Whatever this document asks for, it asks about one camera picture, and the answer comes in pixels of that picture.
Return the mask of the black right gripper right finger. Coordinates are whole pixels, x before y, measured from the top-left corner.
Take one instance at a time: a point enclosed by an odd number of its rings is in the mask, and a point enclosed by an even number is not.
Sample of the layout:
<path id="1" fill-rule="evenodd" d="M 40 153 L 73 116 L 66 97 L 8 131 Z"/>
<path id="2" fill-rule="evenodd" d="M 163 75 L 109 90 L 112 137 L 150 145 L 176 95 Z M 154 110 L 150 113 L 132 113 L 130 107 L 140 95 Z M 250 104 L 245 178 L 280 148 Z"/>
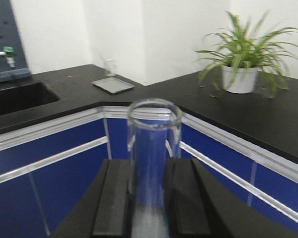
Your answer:
<path id="1" fill-rule="evenodd" d="M 164 185 L 172 238 L 298 238 L 249 207 L 195 158 L 169 158 Z"/>

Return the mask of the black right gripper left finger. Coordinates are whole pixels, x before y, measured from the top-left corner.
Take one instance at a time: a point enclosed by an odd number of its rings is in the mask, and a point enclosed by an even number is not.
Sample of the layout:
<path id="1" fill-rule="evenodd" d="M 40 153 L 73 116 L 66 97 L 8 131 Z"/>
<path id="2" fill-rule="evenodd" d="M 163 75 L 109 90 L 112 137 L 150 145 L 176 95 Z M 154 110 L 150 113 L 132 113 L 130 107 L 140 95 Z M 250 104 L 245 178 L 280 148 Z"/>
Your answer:
<path id="1" fill-rule="evenodd" d="M 129 238 L 134 204 L 129 162 L 106 159 L 94 181 L 53 231 L 53 238 Z"/>

